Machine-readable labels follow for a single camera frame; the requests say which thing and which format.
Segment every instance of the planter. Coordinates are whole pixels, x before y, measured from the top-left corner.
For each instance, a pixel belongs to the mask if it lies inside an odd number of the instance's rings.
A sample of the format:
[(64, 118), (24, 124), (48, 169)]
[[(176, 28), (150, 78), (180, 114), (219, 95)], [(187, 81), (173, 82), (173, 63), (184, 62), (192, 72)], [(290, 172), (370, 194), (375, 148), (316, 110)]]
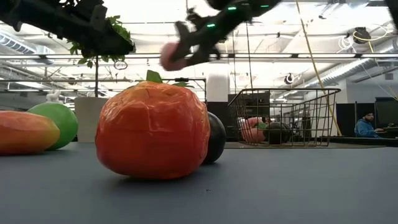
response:
[(95, 97), (75, 98), (75, 113), (79, 124), (78, 142), (94, 143), (100, 113), (107, 100)]

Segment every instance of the black cap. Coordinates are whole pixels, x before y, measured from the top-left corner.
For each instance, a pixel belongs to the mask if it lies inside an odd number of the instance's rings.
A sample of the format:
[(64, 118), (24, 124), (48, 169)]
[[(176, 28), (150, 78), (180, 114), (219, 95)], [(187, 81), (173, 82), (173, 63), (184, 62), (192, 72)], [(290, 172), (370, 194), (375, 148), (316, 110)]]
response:
[(364, 112), (364, 113), (362, 114), (362, 117), (365, 117), (365, 116), (368, 115), (368, 114), (373, 114), (373, 112)]

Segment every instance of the blue jacket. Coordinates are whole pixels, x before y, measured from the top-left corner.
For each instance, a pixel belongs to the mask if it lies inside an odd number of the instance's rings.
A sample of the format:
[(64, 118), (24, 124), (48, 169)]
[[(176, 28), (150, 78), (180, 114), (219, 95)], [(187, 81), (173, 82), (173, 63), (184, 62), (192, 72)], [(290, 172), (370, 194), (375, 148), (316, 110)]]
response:
[(376, 134), (376, 132), (374, 132), (373, 126), (371, 123), (365, 121), (364, 119), (360, 119), (355, 126), (355, 130), (354, 130), (355, 134), (358, 137), (364, 137), (364, 138), (380, 138), (380, 136), (378, 136)]

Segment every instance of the black ball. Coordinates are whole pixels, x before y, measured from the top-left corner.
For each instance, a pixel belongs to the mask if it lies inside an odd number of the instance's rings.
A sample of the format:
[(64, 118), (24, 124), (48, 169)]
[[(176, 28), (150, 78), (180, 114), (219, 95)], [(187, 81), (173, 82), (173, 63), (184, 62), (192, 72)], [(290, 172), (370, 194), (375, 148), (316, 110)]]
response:
[(208, 112), (210, 122), (210, 138), (207, 148), (207, 156), (202, 164), (215, 162), (224, 151), (226, 132), (223, 123), (216, 115)]
[(263, 133), (269, 144), (282, 144), (286, 139), (285, 127), (279, 122), (268, 124)]
[(285, 134), (285, 141), (284, 143), (290, 141), (292, 139), (292, 129), (290, 128), (290, 126), (288, 124), (282, 123), (283, 127), (286, 130), (286, 134)]

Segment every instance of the green ball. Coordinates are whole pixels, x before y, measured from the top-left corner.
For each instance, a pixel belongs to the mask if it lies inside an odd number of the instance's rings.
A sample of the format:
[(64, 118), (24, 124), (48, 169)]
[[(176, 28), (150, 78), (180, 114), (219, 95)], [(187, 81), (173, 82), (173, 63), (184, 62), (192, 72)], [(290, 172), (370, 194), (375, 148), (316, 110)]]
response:
[(60, 149), (69, 144), (77, 135), (78, 123), (74, 112), (60, 103), (42, 103), (28, 112), (50, 118), (60, 130), (60, 139), (48, 151)]

